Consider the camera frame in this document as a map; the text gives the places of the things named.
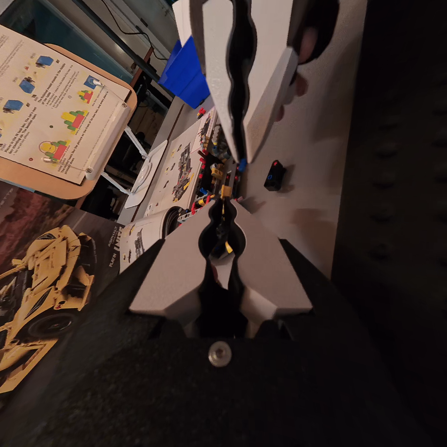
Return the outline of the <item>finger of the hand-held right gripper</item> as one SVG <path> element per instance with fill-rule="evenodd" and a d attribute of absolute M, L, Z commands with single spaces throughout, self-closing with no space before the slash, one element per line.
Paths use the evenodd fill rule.
<path fill-rule="evenodd" d="M 299 1 L 252 1 L 256 31 L 254 62 L 248 75 L 249 104 L 242 121 L 247 163 L 263 147 L 299 62 Z"/>
<path fill-rule="evenodd" d="M 244 118 L 250 102 L 250 1 L 190 1 L 201 70 L 236 161 L 249 161 Z"/>

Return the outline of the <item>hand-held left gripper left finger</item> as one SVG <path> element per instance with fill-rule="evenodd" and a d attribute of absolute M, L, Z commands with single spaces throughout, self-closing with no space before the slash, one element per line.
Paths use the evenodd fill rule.
<path fill-rule="evenodd" d="M 153 261 L 130 305 L 132 313 L 175 321 L 189 337 L 199 334 L 197 320 L 223 289 L 210 262 L 222 210 L 222 200 L 210 201 L 145 253 Z"/>

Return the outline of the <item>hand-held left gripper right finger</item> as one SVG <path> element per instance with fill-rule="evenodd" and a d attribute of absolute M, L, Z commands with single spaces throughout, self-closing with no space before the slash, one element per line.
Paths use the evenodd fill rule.
<path fill-rule="evenodd" d="M 225 200 L 234 259 L 228 282 L 254 338 L 265 321 L 309 313 L 312 303 L 280 239 L 236 200 Z"/>

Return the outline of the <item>black lego block with pins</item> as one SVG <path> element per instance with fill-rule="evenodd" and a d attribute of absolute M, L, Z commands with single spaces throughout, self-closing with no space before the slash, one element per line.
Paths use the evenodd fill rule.
<path fill-rule="evenodd" d="M 286 172 L 287 169 L 282 163 L 277 159 L 274 160 L 264 182 L 265 189 L 271 192 L 280 191 Z"/>

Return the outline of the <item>partly built lego car chassis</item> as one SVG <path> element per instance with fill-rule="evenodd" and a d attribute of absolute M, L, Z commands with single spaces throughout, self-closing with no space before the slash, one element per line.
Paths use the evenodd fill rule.
<path fill-rule="evenodd" d="M 181 226 L 209 202 L 221 198 L 222 185 L 232 187 L 232 199 L 243 201 L 241 195 L 242 174 L 232 157 L 220 123 L 212 131 L 211 138 L 199 151 L 200 166 L 195 183 L 192 203 L 178 214 L 176 226 Z"/>

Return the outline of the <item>lego instruction booklet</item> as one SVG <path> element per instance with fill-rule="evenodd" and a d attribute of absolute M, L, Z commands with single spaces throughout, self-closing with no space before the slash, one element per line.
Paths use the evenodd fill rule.
<path fill-rule="evenodd" d="M 179 225 L 179 216 L 191 209 L 199 175 L 206 164 L 199 151 L 204 152 L 217 116 L 213 107 L 170 143 L 144 217 L 126 225 L 121 232 L 120 273 L 155 242 L 173 232 Z"/>

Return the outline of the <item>lego set box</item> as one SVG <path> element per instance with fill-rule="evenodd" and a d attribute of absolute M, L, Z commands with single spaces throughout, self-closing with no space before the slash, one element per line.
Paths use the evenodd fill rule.
<path fill-rule="evenodd" d="M 1 181 L 1 406 L 119 274 L 122 230 Z"/>

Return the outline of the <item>blue plastic bin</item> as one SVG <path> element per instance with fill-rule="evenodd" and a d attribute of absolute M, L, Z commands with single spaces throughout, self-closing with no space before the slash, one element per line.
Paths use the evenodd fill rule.
<path fill-rule="evenodd" d="M 210 91 L 202 73 L 193 37 L 184 45 L 177 41 L 158 84 L 196 109 L 209 97 Z"/>

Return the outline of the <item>white paper sheets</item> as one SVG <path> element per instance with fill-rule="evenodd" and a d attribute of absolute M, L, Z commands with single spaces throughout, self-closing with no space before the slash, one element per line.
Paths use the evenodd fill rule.
<path fill-rule="evenodd" d="M 175 16 L 177 32 L 182 47 L 192 36 L 192 27 L 190 19 L 190 0 L 177 0 L 172 5 Z"/>

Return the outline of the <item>white document stand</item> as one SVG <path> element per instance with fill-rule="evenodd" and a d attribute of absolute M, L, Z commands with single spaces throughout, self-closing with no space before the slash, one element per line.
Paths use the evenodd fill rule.
<path fill-rule="evenodd" d="M 97 214 L 137 208 L 154 181 L 169 142 L 165 115 L 147 102 L 135 110 L 91 195 Z"/>

